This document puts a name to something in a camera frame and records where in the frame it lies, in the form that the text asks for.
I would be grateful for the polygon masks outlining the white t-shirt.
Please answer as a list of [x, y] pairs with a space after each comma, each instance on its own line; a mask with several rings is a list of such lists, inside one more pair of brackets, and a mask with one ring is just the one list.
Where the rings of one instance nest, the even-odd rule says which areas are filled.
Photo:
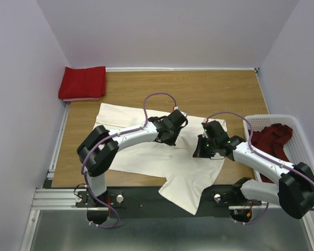
[[203, 118], [188, 116], [187, 120], [175, 146], [156, 142], [131, 146], [116, 155], [110, 169], [165, 178], [159, 194], [194, 215], [203, 190], [215, 182], [225, 159], [193, 157]]

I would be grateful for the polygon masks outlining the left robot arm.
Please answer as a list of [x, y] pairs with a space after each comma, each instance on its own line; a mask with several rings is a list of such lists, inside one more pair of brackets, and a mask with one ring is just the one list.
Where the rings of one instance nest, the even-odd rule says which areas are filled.
[[169, 115], [148, 117], [145, 121], [123, 129], [108, 130], [98, 125], [77, 148], [82, 163], [88, 201], [95, 207], [105, 203], [107, 186], [104, 173], [110, 168], [116, 154], [126, 148], [148, 142], [175, 146], [181, 129], [188, 125], [187, 114], [174, 109]]

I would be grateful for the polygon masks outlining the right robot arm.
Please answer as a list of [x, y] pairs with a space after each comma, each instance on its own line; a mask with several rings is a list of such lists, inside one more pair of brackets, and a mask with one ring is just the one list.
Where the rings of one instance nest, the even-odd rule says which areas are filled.
[[248, 200], [265, 201], [280, 206], [295, 219], [301, 219], [314, 210], [314, 175], [307, 164], [285, 162], [250, 147], [248, 141], [239, 136], [229, 137], [216, 120], [201, 125], [203, 133], [198, 136], [193, 157], [212, 159], [218, 154], [247, 165], [271, 180], [271, 183], [264, 183], [242, 179], [230, 192], [233, 203], [241, 205]]

